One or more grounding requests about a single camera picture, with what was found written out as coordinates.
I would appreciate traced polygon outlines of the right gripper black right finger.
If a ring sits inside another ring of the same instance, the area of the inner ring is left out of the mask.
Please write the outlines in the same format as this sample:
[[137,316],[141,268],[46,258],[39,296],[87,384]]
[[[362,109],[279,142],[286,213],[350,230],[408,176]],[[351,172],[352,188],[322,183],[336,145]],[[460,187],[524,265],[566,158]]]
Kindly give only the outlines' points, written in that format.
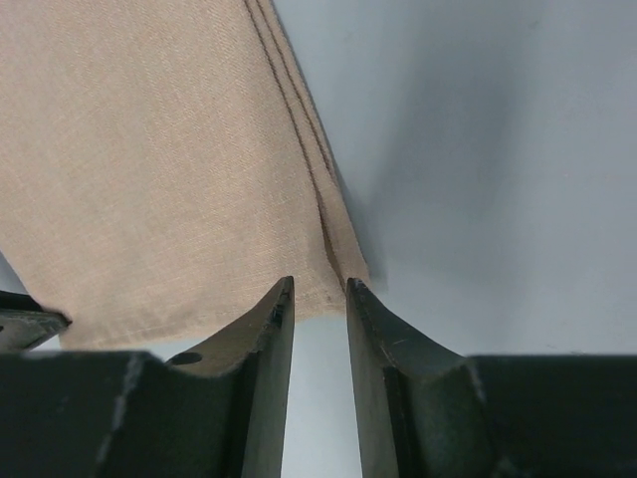
[[347,284],[366,477],[632,477],[633,356],[460,356]]

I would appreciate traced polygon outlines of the beige cloth napkin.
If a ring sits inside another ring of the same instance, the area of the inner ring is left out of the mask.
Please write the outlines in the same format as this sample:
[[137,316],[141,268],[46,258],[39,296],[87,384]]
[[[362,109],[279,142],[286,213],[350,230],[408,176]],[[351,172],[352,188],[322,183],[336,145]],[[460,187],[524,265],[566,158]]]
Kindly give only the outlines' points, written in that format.
[[283,277],[366,278],[269,1],[5,1],[1,251],[68,350],[216,333]]

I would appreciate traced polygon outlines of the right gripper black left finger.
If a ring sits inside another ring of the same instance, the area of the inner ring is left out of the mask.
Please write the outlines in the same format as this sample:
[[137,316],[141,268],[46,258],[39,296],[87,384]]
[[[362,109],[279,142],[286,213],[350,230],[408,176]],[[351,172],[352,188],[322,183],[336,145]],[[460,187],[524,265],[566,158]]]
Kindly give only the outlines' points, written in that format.
[[144,351],[1,352],[5,477],[277,477],[294,281],[169,360]]

